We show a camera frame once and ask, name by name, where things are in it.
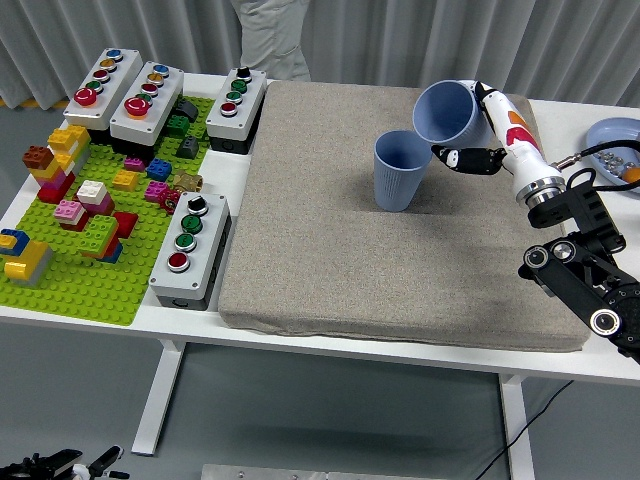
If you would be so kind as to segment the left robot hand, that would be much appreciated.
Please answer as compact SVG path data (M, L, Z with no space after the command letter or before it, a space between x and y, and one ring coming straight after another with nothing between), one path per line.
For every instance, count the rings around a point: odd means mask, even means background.
M80 462L83 453L62 449L50 456L34 453L21 462L1 468L2 479L130 479L127 472L112 469L124 450L113 445L90 464Z

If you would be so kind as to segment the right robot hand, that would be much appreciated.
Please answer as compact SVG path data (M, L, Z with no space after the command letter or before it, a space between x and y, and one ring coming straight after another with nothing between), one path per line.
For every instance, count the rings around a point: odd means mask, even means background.
M532 129L501 91L476 80L442 80L419 96L413 126L449 169L513 176L516 201L529 207L563 193L560 170L545 161Z

